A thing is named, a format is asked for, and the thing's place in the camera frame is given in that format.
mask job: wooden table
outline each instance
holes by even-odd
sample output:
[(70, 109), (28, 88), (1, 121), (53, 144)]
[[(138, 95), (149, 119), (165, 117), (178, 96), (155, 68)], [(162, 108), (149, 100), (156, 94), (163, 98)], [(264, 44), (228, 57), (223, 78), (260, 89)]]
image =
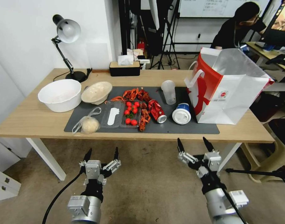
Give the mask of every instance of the wooden table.
[[(72, 138), (72, 139), (118, 139), (118, 140), (182, 140), (202, 141), (205, 136), (211, 142), (227, 142), (221, 152), (223, 162), (220, 169), (234, 154), (243, 142), (272, 143), (274, 139), (248, 110), (237, 125), (217, 125), (220, 134), (153, 134), (153, 133), (70, 133), (64, 128), (72, 114), (72, 110), (55, 113), (39, 102), (37, 94), (42, 87), (53, 81), (53, 78), (67, 69), (54, 69), (0, 125), (0, 137), (26, 138), (37, 153), (43, 158), (60, 180), (65, 179), (65, 172), (56, 162), (40, 138)], [(93, 72), (82, 82), (82, 89), (99, 81), (108, 81), (113, 86), (161, 86), (165, 80), (173, 80), (176, 86), (185, 86), (184, 78), (191, 71), (187, 70), (141, 70), (137, 77), (111, 77), (108, 72)]]
[[(258, 66), (261, 65), (261, 63), (264, 60), (270, 60), (278, 55), (282, 54), (280, 50), (271, 50), (271, 51), (263, 51), (261, 47), (255, 45), (256, 42), (246, 42), (251, 52), (259, 55), (259, 59), (257, 60), (256, 64)], [(285, 65), (275, 63), (275, 65), (280, 69), (285, 71)], [(270, 87), (264, 89), (264, 91), (285, 91), (285, 83), (282, 82), (276, 82), (272, 84)]]

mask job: beige bowl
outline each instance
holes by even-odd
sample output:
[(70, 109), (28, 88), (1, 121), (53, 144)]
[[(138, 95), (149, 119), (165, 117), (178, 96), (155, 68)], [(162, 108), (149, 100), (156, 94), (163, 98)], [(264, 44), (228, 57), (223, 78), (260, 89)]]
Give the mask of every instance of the beige bowl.
[(97, 82), (83, 91), (81, 95), (81, 100), (85, 103), (99, 105), (107, 99), (108, 94), (111, 92), (111, 90), (111, 83)]

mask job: lamp base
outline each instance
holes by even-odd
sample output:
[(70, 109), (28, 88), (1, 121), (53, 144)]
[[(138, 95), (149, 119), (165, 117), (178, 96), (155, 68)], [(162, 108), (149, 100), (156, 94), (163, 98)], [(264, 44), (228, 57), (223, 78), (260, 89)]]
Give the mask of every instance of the lamp base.
[(87, 75), (81, 71), (76, 71), (74, 72), (74, 77), (72, 77), (72, 74), (69, 73), (67, 74), (66, 79), (74, 79), (78, 82), (83, 82), (87, 79)]

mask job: red and white bag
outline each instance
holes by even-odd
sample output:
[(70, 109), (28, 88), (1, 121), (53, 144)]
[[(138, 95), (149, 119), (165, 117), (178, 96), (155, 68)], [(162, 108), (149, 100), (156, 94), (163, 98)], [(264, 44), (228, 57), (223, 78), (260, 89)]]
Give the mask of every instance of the red and white bag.
[(239, 49), (202, 48), (184, 81), (198, 123), (237, 124), (274, 81)]

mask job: person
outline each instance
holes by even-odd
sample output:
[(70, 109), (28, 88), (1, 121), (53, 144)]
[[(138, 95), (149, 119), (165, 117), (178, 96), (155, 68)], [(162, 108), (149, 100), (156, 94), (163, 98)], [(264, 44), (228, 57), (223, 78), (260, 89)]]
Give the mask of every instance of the person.
[(246, 2), (227, 20), (215, 36), (211, 48), (239, 48), (249, 30), (263, 34), (266, 25), (259, 18), (260, 7), (254, 2)]

